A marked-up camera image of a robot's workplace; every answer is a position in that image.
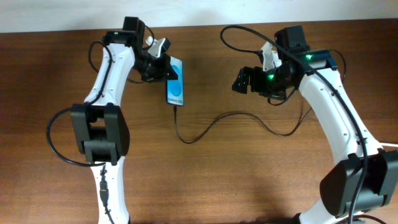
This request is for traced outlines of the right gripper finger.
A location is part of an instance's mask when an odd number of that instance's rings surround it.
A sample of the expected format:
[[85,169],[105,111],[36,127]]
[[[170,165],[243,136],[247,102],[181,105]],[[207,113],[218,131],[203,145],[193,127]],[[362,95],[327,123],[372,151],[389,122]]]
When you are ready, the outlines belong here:
[[252,75],[252,68],[250,67],[241,68],[238,74],[238,82],[249,83],[251,75]]
[[232,90],[238,93],[247,93],[248,92],[248,81],[236,79],[232,84]]

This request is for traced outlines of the blue Galaxy smartphone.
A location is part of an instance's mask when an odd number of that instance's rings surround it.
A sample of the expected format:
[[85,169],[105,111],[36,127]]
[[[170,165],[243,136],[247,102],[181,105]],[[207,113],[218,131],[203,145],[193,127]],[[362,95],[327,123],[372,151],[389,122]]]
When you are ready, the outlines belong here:
[[168,104],[184,105],[183,62],[175,57],[170,58],[170,64],[178,75],[177,80],[167,80],[165,100]]

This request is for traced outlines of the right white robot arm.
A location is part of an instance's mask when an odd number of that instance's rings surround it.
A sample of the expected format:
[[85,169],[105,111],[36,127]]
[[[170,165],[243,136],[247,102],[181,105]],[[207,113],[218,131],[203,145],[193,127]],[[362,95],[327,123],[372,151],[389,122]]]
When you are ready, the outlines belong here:
[[285,100],[298,90],[316,114],[330,144],[334,168],[320,182],[320,199],[294,223],[351,223],[389,204],[397,185],[397,152],[386,151],[350,102],[328,50],[312,50],[301,26],[267,39],[260,67],[243,67],[232,89]]

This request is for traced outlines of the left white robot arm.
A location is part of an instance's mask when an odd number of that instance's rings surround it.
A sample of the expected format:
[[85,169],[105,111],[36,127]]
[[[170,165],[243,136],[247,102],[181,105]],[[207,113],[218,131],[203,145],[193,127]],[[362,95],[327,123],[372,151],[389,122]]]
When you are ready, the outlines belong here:
[[130,223],[124,198],[123,165],[130,133],[121,100],[131,70],[147,83],[176,80],[168,38],[145,38],[146,25],[126,17],[122,29],[109,30],[100,40],[103,59],[95,83],[82,104],[71,108],[78,150],[95,178],[99,223]]

